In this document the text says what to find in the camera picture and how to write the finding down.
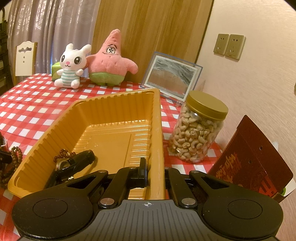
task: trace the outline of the wooden door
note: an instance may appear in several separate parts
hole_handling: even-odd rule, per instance
[[[142,82],[155,51],[195,63],[213,0],[101,0],[94,30],[95,54],[113,29],[121,30],[121,55],[139,67],[125,80]]]

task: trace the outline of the plastic jar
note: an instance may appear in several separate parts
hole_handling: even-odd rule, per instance
[[[201,91],[190,91],[169,138],[169,148],[180,160],[197,163],[207,154],[228,113],[227,106]]]

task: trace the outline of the tablecloth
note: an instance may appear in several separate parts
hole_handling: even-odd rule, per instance
[[[123,91],[137,90],[137,83],[122,82],[120,86],[107,87],[82,79],[78,89],[56,88],[50,74],[35,74],[0,97],[0,130],[8,141],[8,147],[19,146],[26,155],[43,135],[74,101]],[[163,148],[165,166],[177,168],[188,174],[191,170],[208,172],[221,154],[214,143],[207,156],[197,165],[180,161],[168,151],[168,139],[175,126],[180,106],[161,98],[161,121],[163,127]],[[0,240],[15,241],[18,232],[11,219],[13,205],[19,200],[8,190],[0,189]]]

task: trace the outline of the electrical outlet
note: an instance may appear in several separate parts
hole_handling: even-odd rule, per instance
[[[231,34],[226,47],[225,56],[239,60],[242,55],[245,42],[246,36]]]
[[[218,34],[216,45],[213,52],[224,55],[228,39],[229,34]]]

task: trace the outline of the patrick star plush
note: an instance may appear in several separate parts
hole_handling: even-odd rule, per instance
[[[119,85],[126,73],[138,72],[138,66],[130,59],[121,57],[121,33],[113,30],[105,40],[101,49],[94,55],[87,56],[89,78],[98,85]]]

